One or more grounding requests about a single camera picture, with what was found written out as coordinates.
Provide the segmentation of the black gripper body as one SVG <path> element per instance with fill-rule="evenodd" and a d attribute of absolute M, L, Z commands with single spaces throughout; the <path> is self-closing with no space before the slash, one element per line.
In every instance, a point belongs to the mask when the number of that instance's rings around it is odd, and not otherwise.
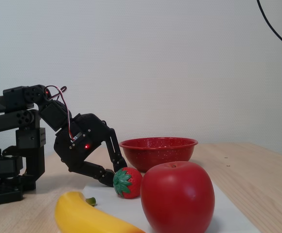
<path fill-rule="evenodd" d="M 56 133 L 54 150 L 61 161 L 78 164 L 105 141 L 107 125 L 94 114 L 78 114 L 70 124 Z"/>

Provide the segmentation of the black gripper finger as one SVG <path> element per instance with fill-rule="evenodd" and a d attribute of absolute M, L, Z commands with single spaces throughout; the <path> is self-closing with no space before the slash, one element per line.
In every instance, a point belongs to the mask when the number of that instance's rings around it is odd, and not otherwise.
<path fill-rule="evenodd" d="M 69 165 L 69 172 L 92 177 L 108 187 L 113 187 L 115 172 L 111 169 L 104 169 L 100 165 L 82 161 L 78 164 Z"/>
<path fill-rule="evenodd" d="M 117 136 L 113 128 L 107 128 L 105 143 L 110 160 L 113 164 L 114 172 L 117 172 L 121 168 L 127 167 L 127 163 L 122 156 Z"/>

